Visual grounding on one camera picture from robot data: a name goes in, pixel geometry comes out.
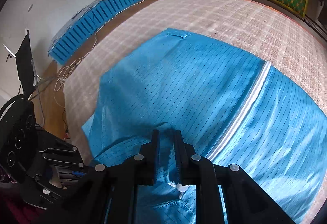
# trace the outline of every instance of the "checkered fabric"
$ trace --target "checkered fabric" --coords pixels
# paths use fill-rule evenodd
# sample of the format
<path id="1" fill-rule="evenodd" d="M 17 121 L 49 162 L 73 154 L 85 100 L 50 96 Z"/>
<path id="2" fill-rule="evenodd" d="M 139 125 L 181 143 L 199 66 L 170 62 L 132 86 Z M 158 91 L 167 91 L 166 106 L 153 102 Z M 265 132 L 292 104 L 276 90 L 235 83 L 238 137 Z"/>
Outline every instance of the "checkered fabric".
<path id="1" fill-rule="evenodd" d="M 250 0 L 160 0 L 108 34 L 66 80 L 70 137 L 86 163 L 91 155 L 81 126 L 95 110 L 99 77 L 166 28 L 203 34 L 270 61 L 327 113 L 327 49 L 295 21 Z M 327 177 L 303 223 L 320 209 L 319 197 L 327 197 Z"/>

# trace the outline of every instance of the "zipper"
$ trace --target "zipper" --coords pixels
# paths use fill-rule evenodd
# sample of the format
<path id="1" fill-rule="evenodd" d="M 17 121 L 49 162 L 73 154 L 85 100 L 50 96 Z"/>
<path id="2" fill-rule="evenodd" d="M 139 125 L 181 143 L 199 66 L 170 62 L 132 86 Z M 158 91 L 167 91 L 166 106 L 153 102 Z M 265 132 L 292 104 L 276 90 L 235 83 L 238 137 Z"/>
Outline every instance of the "zipper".
<path id="1" fill-rule="evenodd" d="M 227 143 L 230 141 L 230 139 L 235 134 L 236 130 L 240 126 L 241 122 L 247 115 L 248 111 L 250 110 L 253 102 L 257 99 L 261 88 L 264 84 L 264 81 L 268 75 L 269 69 L 271 67 L 271 63 L 269 61 L 265 61 L 258 77 L 256 78 L 253 86 L 250 89 L 249 94 L 244 100 L 244 103 L 238 110 L 237 114 L 231 121 L 231 123 L 226 128 L 223 135 L 219 138 L 216 144 L 211 148 L 209 151 L 209 154 L 206 156 L 206 158 L 210 161 L 213 161 L 215 157 L 220 153 L 220 151 L 227 145 Z"/>

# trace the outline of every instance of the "white cable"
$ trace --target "white cable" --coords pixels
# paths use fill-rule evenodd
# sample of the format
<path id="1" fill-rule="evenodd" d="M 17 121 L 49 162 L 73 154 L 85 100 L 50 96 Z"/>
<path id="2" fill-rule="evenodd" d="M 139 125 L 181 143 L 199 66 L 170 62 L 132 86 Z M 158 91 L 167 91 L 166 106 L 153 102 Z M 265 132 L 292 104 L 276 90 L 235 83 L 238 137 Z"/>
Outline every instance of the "white cable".
<path id="1" fill-rule="evenodd" d="M 140 4 L 140 3 L 142 3 L 143 1 L 145 1 L 145 0 L 142 0 L 142 1 L 140 1 L 140 2 L 138 2 L 138 3 L 136 3 L 136 4 L 133 4 L 133 5 L 130 5 L 130 6 L 128 6 L 127 8 L 129 8 L 129 7 L 131 7 L 131 6 L 135 6 L 135 5 L 137 5 L 137 4 Z M 83 57 L 80 57 L 80 58 L 78 58 L 78 59 L 76 59 L 73 63 L 71 63 L 69 66 L 65 66 L 65 67 L 63 67 L 61 70 L 60 70 L 60 72 L 58 73 L 58 78 L 57 78 L 57 81 L 56 81 L 56 83 L 55 83 L 55 87 L 54 87 L 54 89 L 53 89 L 53 98 L 55 99 L 55 102 L 60 106 L 60 107 L 63 107 L 63 108 L 65 108 L 64 106 L 62 106 L 62 105 L 60 105 L 58 102 L 57 102 L 57 100 L 56 100 L 56 97 L 55 97 L 55 92 L 58 92 L 58 91 L 62 91 L 63 92 L 63 86 L 64 86 L 64 84 L 65 84 L 65 80 L 67 79 L 67 77 L 72 73 L 72 70 L 74 70 L 83 60 L 84 60 L 84 58 L 94 49 L 94 47 L 95 47 L 95 44 L 96 44 L 96 42 L 97 42 L 97 32 L 100 30 L 100 29 L 102 29 L 102 27 L 103 26 L 105 26 L 110 20 L 108 20 L 105 24 L 103 24 L 97 31 L 96 31 L 96 33 L 95 33 L 95 35 L 94 35 L 94 38 L 95 38 L 95 41 L 94 41 L 94 44 L 93 44 L 93 47 L 92 47 L 92 49 L 91 50 L 89 50 L 89 52 L 86 54 L 86 55 L 84 55 Z"/>

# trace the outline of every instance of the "plaid bedspread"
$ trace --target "plaid bedspread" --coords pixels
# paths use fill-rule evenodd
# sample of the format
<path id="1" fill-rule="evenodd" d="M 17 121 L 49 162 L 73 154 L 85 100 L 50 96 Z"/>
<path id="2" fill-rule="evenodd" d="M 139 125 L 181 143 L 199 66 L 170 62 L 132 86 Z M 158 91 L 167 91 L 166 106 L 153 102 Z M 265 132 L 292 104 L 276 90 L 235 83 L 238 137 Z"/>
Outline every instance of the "plaid bedspread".
<path id="1" fill-rule="evenodd" d="M 327 113 L 327 48 L 295 21 L 250 0 L 160 0 L 107 35 L 65 82 L 70 137 L 86 163 L 91 155 L 81 126 L 95 110 L 99 77 L 166 28 L 203 34 L 270 61 Z M 313 219 L 326 197 L 325 176 L 303 223 Z"/>

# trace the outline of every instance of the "wooden floor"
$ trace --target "wooden floor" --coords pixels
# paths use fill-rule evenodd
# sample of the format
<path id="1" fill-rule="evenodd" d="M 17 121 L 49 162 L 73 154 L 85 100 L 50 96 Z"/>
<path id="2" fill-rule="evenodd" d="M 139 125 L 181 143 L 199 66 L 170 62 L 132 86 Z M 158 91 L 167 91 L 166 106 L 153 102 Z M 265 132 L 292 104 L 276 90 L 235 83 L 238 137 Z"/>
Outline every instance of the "wooden floor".
<path id="1" fill-rule="evenodd" d="M 140 11 L 141 9 L 145 8 L 146 6 L 152 4 L 153 2 L 158 0 L 145 0 L 142 3 L 136 4 L 134 6 L 129 7 L 128 9 L 124 10 L 123 12 L 119 13 L 115 18 L 110 20 L 107 24 L 105 24 L 98 32 L 97 32 L 97 41 L 99 43 L 104 37 L 106 37 L 113 29 L 115 29 L 118 25 L 123 23 L 129 17 L 133 16 L 135 13 Z M 68 60 L 68 62 L 64 66 L 69 66 L 73 63 L 77 58 L 83 57 L 85 54 L 91 50 L 95 42 L 94 35 L 92 35 Z M 64 107 L 64 95 L 62 92 L 55 92 L 54 87 L 57 80 L 57 63 L 52 61 L 42 78 L 47 77 L 54 77 L 55 79 L 46 87 L 46 84 L 40 86 L 40 91 L 46 87 L 46 89 L 41 93 L 41 103 L 43 112 L 45 115 L 45 124 L 43 128 L 48 132 L 52 133 L 53 135 L 64 138 L 65 137 L 65 112 Z M 40 110 L 40 104 L 38 97 L 32 100 L 34 102 L 34 111 L 36 120 L 39 124 L 42 123 L 42 114 Z"/>

